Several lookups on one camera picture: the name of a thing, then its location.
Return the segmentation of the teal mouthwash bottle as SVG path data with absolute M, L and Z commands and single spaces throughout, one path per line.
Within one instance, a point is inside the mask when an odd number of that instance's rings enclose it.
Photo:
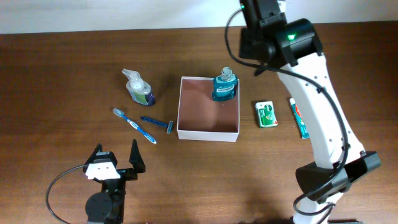
M 238 79 L 229 67 L 224 67 L 221 74 L 213 79 L 213 101 L 227 101 L 234 98 Z

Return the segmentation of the clear foam soap dispenser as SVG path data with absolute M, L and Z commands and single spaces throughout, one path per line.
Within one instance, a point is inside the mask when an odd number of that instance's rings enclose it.
M 124 68 L 122 69 L 122 73 L 128 79 L 126 88 L 136 103 L 144 106 L 152 106 L 155 104 L 152 88 L 141 78 L 139 72 Z

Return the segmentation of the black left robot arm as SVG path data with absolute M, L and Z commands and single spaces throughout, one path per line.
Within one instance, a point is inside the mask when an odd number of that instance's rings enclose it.
M 88 223 L 122 223 L 124 220 L 126 182 L 137 180 L 138 175 L 146 171 L 135 139 L 129 156 L 132 167 L 118 169 L 117 163 L 113 152 L 103 151 L 102 145 L 97 144 L 83 166 L 87 179 L 101 184 L 101 191 L 86 201 Z

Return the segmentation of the toothpaste tube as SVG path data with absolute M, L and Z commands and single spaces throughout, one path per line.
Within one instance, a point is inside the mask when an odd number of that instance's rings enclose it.
M 296 120 L 296 123 L 297 123 L 298 130 L 300 132 L 301 138 L 302 139 L 309 139 L 310 136 L 309 136 L 307 127 L 306 127 L 305 123 L 303 122 L 302 116 L 300 114 L 300 111 L 299 111 L 299 109 L 297 107 L 297 104 L 296 104 L 295 100 L 293 98 L 290 98 L 289 99 L 289 103 L 290 103 L 290 107 L 292 109 L 292 112 L 294 114 L 294 117 L 295 117 L 295 120 Z

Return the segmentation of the blue white toothbrush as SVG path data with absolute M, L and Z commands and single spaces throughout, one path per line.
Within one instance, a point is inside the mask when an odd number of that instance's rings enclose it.
M 134 129 L 138 130 L 149 142 L 151 142 L 152 144 L 157 144 L 157 141 L 150 134 L 146 133 L 138 124 L 136 124 L 131 119 L 129 119 L 127 116 L 125 116 L 123 111 L 121 111 L 120 109 L 117 109 L 117 108 L 113 108 L 113 113 L 116 116 L 124 119 Z

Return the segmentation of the white cardboard box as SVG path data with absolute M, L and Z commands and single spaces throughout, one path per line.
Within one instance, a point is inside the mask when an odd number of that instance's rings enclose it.
M 239 90 L 227 101 L 212 100 L 212 91 L 212 78 L 181 78 L 177 113 L 179 139 L 237 141 L 240 131 Z

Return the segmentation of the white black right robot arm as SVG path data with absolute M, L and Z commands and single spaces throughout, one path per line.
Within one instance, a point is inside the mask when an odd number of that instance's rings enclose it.
M 320 38 L 307 19 L 289 22 L 282 1 L 241 0 L 246 27 L 239 56 L 257 73 L 275 71 L 307 127 L 313 162 L 295 176 L 302 190 L 292 223 L 326 223 L 337 201 L 381 165 L 366 151 L 344 115 L 328 75 Z

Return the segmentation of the blue disposable razor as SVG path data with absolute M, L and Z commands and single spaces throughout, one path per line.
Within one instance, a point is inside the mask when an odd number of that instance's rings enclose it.
M 156 119 L 149 118 L 149 117 L 146 117 L 146 116 L 141 116 L 141 120 L 165 128 L 167 134 L 170 134 L 170 133 L 172 132 L 172 128 L 173 128 L 173 125 L 174 125 L 174 122 L 173 122 L 173 121 L 169 121 L 168 123 L 165 123 L 165 122 L 163 122 L 163 121 L 158 121 L 158 120 L 156 120 Z

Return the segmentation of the green white soap bar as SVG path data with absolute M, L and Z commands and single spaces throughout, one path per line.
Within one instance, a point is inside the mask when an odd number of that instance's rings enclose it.
M 258 124 L 260 128 L 271 128 L 278 125 L 274 105 L 271 101 L 257 102 L 255 109 L 258 118 Z

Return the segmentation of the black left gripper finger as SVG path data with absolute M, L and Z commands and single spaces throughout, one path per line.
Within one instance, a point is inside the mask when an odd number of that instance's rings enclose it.
M 144 164 L 142 156 L 139 152 L 136 139 L 133 139 L 132 141 L 129 162 L 132 164 L 132 167 L 136 173 L 144 173 L 146 171 L 146 165 Z
M 92 154 L 89 156 L 89 158 L 87 159 L 87 161 L 85 162 L 85 164 L 91 164 L 93 163 L 93 161 L 96 158 L 97 153 L 102 152 L 102 145 L 100 143 L 98 143 L 94 149 L 94 151 L 92 152 Z

